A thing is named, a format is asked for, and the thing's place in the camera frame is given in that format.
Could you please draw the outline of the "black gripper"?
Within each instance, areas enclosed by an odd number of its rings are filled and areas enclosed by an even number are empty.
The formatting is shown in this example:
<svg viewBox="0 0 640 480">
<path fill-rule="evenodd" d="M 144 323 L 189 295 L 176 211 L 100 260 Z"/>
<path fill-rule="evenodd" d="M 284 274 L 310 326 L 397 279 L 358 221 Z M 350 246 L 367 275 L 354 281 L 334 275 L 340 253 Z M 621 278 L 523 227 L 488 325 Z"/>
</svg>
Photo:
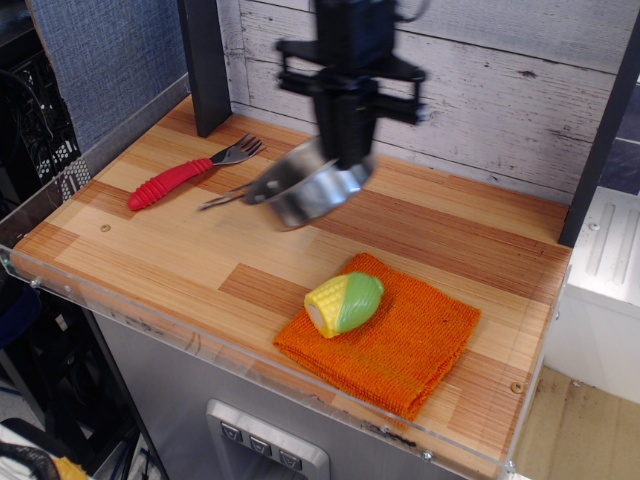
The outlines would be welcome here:
<svg viewBox="0 0 640 480">
<path fill-rule="evenodd" d="M 339 168 L 347 170 L 369 155 L 376 117 L 409 124 L 426 119 L 426 106 L 420 100 L 426 72 L 394 54 L 396 24 L 408 21 L 396 12 L 394 1 L 314 5 L 317 39 L 276 43 L 282 55 L 279 85 L 313 96 L 323 152 L 328 159 L 339 159 Z M 378 78 L 411 83 L 413 96 L 379 93 Z M 334 95 L 339 94 L 343 95 L 338 109 Z"/>
</svg>

